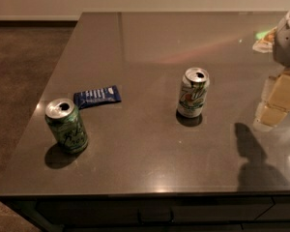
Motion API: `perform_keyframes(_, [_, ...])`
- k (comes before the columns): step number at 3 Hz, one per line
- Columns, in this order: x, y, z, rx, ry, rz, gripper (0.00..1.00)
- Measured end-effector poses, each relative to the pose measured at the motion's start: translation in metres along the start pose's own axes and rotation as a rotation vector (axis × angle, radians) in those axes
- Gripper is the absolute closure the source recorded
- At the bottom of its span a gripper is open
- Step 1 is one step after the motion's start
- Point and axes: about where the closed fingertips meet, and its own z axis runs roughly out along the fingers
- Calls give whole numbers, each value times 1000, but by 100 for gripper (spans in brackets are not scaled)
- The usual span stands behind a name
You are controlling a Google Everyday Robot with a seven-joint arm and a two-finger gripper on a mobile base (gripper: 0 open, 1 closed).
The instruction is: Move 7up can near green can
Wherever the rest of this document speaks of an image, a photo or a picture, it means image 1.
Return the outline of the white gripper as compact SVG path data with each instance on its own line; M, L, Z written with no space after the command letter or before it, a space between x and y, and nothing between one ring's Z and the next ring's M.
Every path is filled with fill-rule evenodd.
M274 52L275 61L287 67L278 76L268 77L255 113L256 128L274 128L290 112L290 10L277 28L256 34L252 49L260 53Z

